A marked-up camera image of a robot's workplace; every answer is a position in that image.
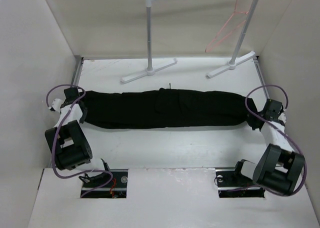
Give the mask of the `black trousers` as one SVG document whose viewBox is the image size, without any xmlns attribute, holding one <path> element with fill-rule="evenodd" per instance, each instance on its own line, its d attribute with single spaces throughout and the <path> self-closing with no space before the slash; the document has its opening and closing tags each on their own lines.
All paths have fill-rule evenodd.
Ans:
<svg viewBox="0 0 320 228">
<path fill-rule="evenodd" d="M 103 129 L 236 126 L 257 112 L 253 99 L 224 91 L 165 89 L 144 92 L 87 91 L 85 122 Z"/>
</svg>

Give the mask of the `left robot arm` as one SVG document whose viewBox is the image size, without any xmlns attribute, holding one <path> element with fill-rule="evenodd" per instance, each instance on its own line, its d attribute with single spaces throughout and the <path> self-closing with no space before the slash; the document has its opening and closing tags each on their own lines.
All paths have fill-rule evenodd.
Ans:
<svg viewBox="0 0 320 228">
<path fill-rule="evenodd" d="M 59 114 L 56 124 L 45 131 L 45 139 L 51 152 L 53 173 L 60 179 L 79 177 L 83 183 L 96 181 L 100 187 L 108 187 L 114 178 L 107 163 L 104 169 L 80 171 L 62 175 L 60 171 L 72 171 L 89 164 L 93 152 L 81 128 L 87 117 L 88 109 L 82 99 L 86 91 L 76 85 L 61 84 L 49 90 L 45 97 L 47 108 Z"/>
</svg>

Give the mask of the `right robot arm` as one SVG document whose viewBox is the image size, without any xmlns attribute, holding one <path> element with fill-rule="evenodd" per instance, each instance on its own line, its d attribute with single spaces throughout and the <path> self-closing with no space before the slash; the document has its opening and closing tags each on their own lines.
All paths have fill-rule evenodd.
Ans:
<svg viewBox="0 0 320 228">
<path fill-rule="evenodd" d="M 279 196 L 292 196 L 305 165 L 305 157 L 294 151 L 285 137 L 283 104 L 267 99 L 261 111 L 250 113 L 247 120 L 252 130 L 258 130 L 266 145 L 261 158 L 242 159 L 235 165 L 232 180 L 238 186 L 249 180 Z"/>
</svg>

